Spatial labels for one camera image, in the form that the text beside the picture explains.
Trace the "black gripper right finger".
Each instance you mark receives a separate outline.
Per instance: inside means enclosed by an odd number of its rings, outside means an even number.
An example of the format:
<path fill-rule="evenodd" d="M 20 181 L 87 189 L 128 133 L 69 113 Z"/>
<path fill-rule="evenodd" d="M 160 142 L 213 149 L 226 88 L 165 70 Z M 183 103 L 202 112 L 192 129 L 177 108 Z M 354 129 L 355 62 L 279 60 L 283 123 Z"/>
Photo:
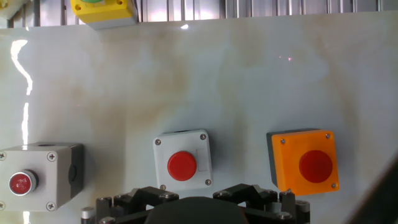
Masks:
<path fill-rule="evenodd" d="M 291 189 L 276 192 L 258 185 L 238 184 L 213 194 L 237 206 L 246 223 L 310 224 L 310 203 L 297 200 Z"/>

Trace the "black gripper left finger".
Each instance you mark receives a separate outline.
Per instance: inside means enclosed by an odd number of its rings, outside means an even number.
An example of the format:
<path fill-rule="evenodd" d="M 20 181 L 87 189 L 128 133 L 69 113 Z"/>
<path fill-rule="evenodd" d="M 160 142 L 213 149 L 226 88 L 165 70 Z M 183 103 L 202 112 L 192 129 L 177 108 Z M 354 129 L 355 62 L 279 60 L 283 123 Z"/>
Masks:
<path fill-rule="evenodd" d="M 93 207 L 81 210 L 81 224 L 127 224 L 145 223 L 151 210 L 179 199 L 179 195 L 165 189 L 144 187 L 132 189 L 129 193 L 96 199 Z"/>

